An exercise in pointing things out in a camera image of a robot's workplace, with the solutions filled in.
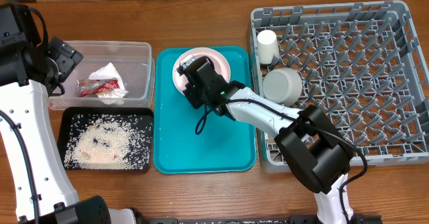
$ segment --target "red package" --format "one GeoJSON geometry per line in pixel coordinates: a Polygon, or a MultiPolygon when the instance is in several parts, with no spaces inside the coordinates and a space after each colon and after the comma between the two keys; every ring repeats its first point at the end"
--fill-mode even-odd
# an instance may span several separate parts
{"type": "Polygon", "coordinates": [[[85,97],[87,95],[102,93],[103,91],[109,91],[112,89],[118,89],[118,79],[111,78],[105,80],[78,80],[78,86],[76,91],[79,97],[85,97]]]}

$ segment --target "teal tray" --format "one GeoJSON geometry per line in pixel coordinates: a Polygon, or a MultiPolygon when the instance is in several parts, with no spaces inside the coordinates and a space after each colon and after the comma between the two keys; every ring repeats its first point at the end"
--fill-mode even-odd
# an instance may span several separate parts
{"type": "MultiPolygon", "coordinates": [[[[249,57],[238,46],[211,47],[231,67],[231,80],[251,87],[249,57]]],[[[194,109],[173,84],[172,70],[179,56],[191,48],[170,48],[156,60],[154,162],[164,174],[246,171],[256,161],[255,128],[212,113],[204,130],[195,125],[204,107],[194,109]]]]}

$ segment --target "transparent container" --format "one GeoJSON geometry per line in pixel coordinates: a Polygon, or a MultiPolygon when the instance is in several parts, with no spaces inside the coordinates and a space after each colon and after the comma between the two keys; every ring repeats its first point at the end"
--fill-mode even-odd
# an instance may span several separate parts
{"type": "Polygon", "coordinates": [[[154,60],[151,46],[145,42],[69,41],[83,54],[82,62],[63,83],[66,93],[50,97],[48,105],[53,110],[67,107],[150,107],[154,92],[154,60]],[[112,62],[121,75],[125,90],[124,98],[77,97],[76,85],[80,79],[112,62]]]}

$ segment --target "dish rack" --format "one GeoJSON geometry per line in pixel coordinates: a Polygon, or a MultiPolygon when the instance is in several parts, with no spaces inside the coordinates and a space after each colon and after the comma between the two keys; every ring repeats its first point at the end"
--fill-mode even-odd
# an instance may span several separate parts
{"type": "MultiPolygon", "coordinates": [[[[322,108],[370,165],[429,162],[429,73],[404,2],[255,9],[249,41],[257,94],[263,96],[267,72],[293,68],[303,91],[292,107],[322,108]],[[280,49],[269,66],[261,66],[257,55],[262,30],[276,33],[280,49]]],[[[289,172],[273,138],[261,131],[258,138],[263,169],[289,172]]],[[[351,165],[362,161],[356,155],[351,165]]]]}

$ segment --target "black cable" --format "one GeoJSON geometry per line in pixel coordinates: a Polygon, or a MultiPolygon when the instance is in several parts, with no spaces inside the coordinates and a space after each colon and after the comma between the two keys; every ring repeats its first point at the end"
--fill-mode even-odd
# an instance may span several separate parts
{"type": "MultiPolygon", "coordinates": [[[[262,106],[263,108],[271,111],[272,113],[275,113],[276,115],[279,115],[280,117],[283,117],[284,119],[288,119],[288,120],[291,120],[291,121],[295,121],[296,120],[296,118],[287,116],[285,113],[281,113],[281,112],[279,112],[279,111],[277,111],[277,110],[275,110],[275,109],[273,109],[273,108],[271,108],[271,107],[269,107],[269,106],[267,106],[267,105],[265,105],[263,103],[260,103],[259,101],[256,101],[256,100],[253,100],[253,99],[233,99],[233,100],[227,100],[224,103],[221,103],[221,104],[217,105],[216,107],[213,107],[209,111],[204,111],[204,115],[201,117],[200,121],[198,121],[198,123],[196,124],[195,133],[198,135],[198,134],[200,134],[202,132],[202,130],[204,129],[205,123],[206,123],[205,119],[207,118],[207,115],[210,114],[211,112],[213,112],[214,109],[217,109],[217,108],[222,107],[224,105],[228,105],[229,103],[237,103],[237,102],[255,103],[255,104],[257,104],[259,106],[262,106]],[[200,126],[200,124],[201,124],[202,121],[204,121],[204,124],[202,125],[200,131],[198,131],[198,127],[200,126]]],[[[362,169],[362,171],[360,171],[360,173],[356,174],[355,176],[349,178],[348,180],[344,181],[344,183],[342,183],[340,185],[340,188],[339,188],[341,209],[343,210],[343,215],[346,218],[347,224],[350,224],[349,215],[346,212],[345,205],[344,205],[344,199],[343,199],[344,187],[348,183],[350,183],[350,182],[352,182],[354,180],[357,180],[358,178],[362,177],[367,172],[367,170],[368,170],[367,159],[365,158],[365,156],[363,155],[363,153],[356,146],[354,146],[353,144],[347,142],[343,138],[341,138],[341,137],[339,137],[339,136],[337,136],[335,134],[329,133],[328,131],[325,131],[325,130],[320,129],[318,127],[314,127],[313,125],[310,125],[309,123],[307,123],[306,125],[309,128],[312,128],[313,130],[315,130],[317,132],[322,132],[322,133],[328,134],[328,135],[330,135],[332,137],[335,137],[336,139],[338,139],[342,143],[344,143],[344,144],[348,145],[349,147],[351,147],[357,153],[357,155],[362,159],[362,163],[363,163],[363,169],[362,169]]]]}
{"type": "Polygon", "coordinates": [[[33,12],[34,14],[36,14],[40,21],[42,22],[42,27],[43,27],[43,41],[42,41],[42,50],[43,52],[45,52],[46,50],[48,50],[48,31],[46,29],[46,24],[45,24],[45,20],[42,17],[42,14],[35,8],[32,7],[28,7],[28,10],[30,10],[31,12],[33,12]]]}
{"type": "Polygon", "coordinates": [[[33,199],[33,208],[34,208],[34,223],[39,223],[39,217],[40,217],[40,211],[39,211],[39,198],[36,191],[36,184],[34,184],[34,176],[32,171],[32,164],[29,161],[27,148],[24,143],[24,139],[22,138],[21,133],[19,132],[19,126],[16,125],[13,120],[6,115],[2,110],[0,110],[0,117],[2,117],[6,122],[10,125],[11,129],[16,135],[16,138],[18,139],[19,146],[21,146],[22,155],[24,157],[25,167],[27,169],[27,175],[28,175],[28,182],[29,182],[29,189],[32,192],[32,199],[33,199]]]}

